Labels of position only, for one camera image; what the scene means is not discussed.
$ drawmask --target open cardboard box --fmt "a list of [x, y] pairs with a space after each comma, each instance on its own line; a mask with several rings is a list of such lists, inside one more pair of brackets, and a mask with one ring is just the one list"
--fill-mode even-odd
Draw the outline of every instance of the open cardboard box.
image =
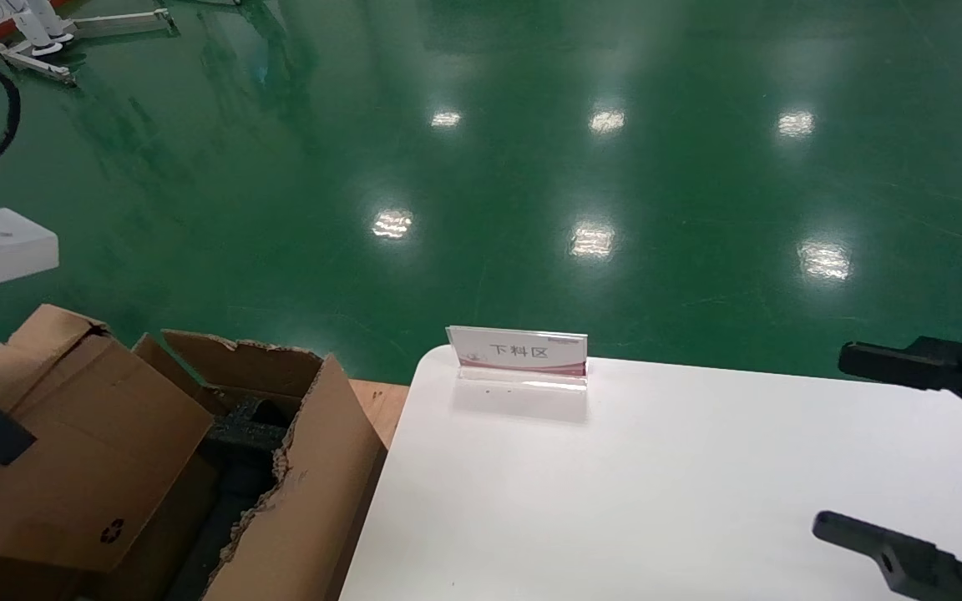
[[[41, 311], [61, 310], [45, 306]], [[336, 358], [323, 360], [309, 351], [183, 331], [163, 334], [170, 349], [203, 381], [149, 336], [134, 347], [133, 358], [204, 408], [206, 420], [228, 414], [245, 396], [270, 399], [291, 418], [275, 453], [276, 483], [233, 529], [203, 599], [335, 598], [382, 457], [381, 441]], [[28, 425], [23, 416], [19, 420]], [[187, 442], [180, 444], [194, 449], [197, 442], [188, 432]], [[43, 437], [32, 449], [41, 444]], [[180, 474], [172, 487], [167, 484], [163, 502], [109, 573], [83, 571], [70, 562], [50, 566], [48, 557], [5, 558], [0, 552], [0, 598], [163, 598], [213, 505], [218, 479], [198, 454], [183, 461], [186, 465], [175, 468], [175, 475]], [[11, 468], [1, 469], [5, 474]]]

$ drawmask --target white table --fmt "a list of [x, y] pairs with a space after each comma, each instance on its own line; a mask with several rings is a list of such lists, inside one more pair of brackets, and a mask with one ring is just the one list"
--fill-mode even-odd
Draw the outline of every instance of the white table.
[[962, 401], [589, 359], [571, 391], [418, 365], [342, 601], [894, 601], [832, 509], [962, 559]]

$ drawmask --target metal stand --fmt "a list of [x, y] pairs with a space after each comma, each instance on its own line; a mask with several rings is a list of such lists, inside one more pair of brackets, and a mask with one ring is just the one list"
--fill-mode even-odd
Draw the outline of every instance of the metal stand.
[[[923, 337], [906, 349], [850, 342], [841, 349], [838, 368], [888, 384], [951, 391], [962, 399], [962, 342]], [[819, 513], [812, 532], [873, 559], [894, 593], [919, 601], [962, 601], [962, 562], [929, 541], [833, 511]]]
[[[66, 19], [64, 29], [80, 39], [154, 31], [163, 27], [176, 30], [176, 23], [173, 23], [173, 17], [169, 15], [168, 8], [158, 8], [156, 11], [130, 15]], [[0, 57], [3, 57], [8, 65], [17, 66], [17, 68], [30, 68], [32, 71], [42, 73], [51, 79], [57, 79], [61, 83], [70, 85], [70, 87], [77, 84], [76, 76], [73, 76], [73, 72], [69, 71], [68, 68], [50, 64], [41, 60], [41, 58], [32, 57], [32, 44], [27, 39], [13, 46], [0, 43]]]

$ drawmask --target torn cardboard flap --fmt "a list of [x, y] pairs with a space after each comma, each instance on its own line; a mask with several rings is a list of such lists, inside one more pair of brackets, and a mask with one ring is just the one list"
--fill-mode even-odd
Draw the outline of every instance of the torn cardboard flap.
[[0, 407], [37, 438], [0, 465], [0, 555], [96, 571], [124, 556], [211, 422], [98, 322], [50, 305], [0, 346]]
[[322, 368], [322, 359], [304, 349], [233, 342], [207, 334], [163, 330], [165, 343], [207, 383], [215, 386], [274, 392], [302, 398]]
[[241, 519], [203, 600], [322, 600], [381, 449], [329, 355], [276, 456], [277, 484]]

